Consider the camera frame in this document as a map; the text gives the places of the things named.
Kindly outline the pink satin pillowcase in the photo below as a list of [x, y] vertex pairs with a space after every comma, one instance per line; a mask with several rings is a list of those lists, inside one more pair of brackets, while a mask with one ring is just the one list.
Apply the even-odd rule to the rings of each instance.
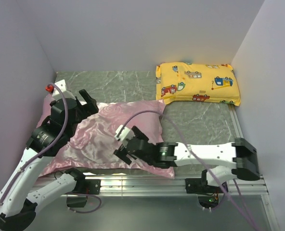
[[54, 159], [44, 168], [41, 176], [71, 167], [89, 169], [139, 169], [166, 178], [174, 178], [174, 169], [156, 168], [144, 161], [135, 160], [127, 165], [113, 152], [120, 143], [114, 138], [118, 127], [133, 114], [146, 111], [133, 118], [127, 127], [138, 127], [153, 144], [162, 142], [162, 127], [158, 112], [163, 113], [166, 105], [159, 101], [139, 101], [121, 103], [99, 103], [99, 112], [83, 120], [74, 137], [59, 150]]

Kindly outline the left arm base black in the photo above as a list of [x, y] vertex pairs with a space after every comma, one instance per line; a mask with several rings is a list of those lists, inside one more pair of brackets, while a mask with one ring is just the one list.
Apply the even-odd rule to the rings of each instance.
[[[97, 211], [102, 205], [102, 200], [98, 196], [100, 187], [100, 179], [80, 181], [73, 191], [66, 193], [66, 205], [68, 210], [79, 214]], [[78, 211], [77, 208], [84, 208], [87, 205], [89, 197], [97, 199], [99, 202], [98, 205], [90, 211]]]

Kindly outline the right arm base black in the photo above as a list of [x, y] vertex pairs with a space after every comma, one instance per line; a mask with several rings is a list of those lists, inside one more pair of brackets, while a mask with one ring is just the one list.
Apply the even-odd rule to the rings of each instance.
[[207, 170], [203, 170], [200, 178], [186, 178], [185, 190], [187, 194], [196, 194], [202, 209], [209, 211], [217, 209], [224, 201], [223, 190], [216, 186], [208, 185]]

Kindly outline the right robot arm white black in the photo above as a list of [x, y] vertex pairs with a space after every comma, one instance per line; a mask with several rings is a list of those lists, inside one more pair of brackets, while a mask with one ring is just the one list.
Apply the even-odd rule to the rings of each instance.
[[128, 165], [139, 159], [162, 169], [198, 164], [213, 166], [212, 173], [202, 171], [201, 178], [193, 184], [196, 194], [210, 194], [219, 184], [233, 179], [260, 179], [257, 150], [244, 138], [217, 145], [153, 144], [136, 126], [127, 128], [121, 125], [116, 130], [115, 139], [121, 142], [121, 146], [114, 154]]

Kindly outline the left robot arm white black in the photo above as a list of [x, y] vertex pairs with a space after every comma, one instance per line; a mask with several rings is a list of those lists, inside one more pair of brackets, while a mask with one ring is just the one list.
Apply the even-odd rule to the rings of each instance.
[[23, 231], [40, 210], [61, 195], [89, 192], [84, 174], [76, 168], [31, 191], [40, 173], [74, 136], [78, 124], [99, 111], [96, 100], [85, 89], [79, 93], [85, 104], [77, 97], [53, 100], [51, 114], [32, 132], [18, 166], [0, 191], [0, 230]]

